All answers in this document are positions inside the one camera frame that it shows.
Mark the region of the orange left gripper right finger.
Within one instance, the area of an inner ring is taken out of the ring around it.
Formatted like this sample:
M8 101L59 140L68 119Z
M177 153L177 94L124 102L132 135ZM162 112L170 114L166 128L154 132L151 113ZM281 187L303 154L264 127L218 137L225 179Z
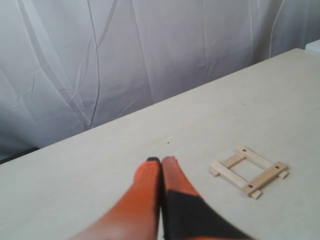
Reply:
M166 240L251 240L215 212L182 171L178 160L165 157L163 174L163 231Z

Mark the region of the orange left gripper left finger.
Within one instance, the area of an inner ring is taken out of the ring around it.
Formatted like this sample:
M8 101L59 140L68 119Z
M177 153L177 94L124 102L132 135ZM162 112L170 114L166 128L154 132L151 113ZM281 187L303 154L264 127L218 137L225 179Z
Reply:
M133 183L117 203L73 240L156 240L160 215L162 167L149 157L136 170Z

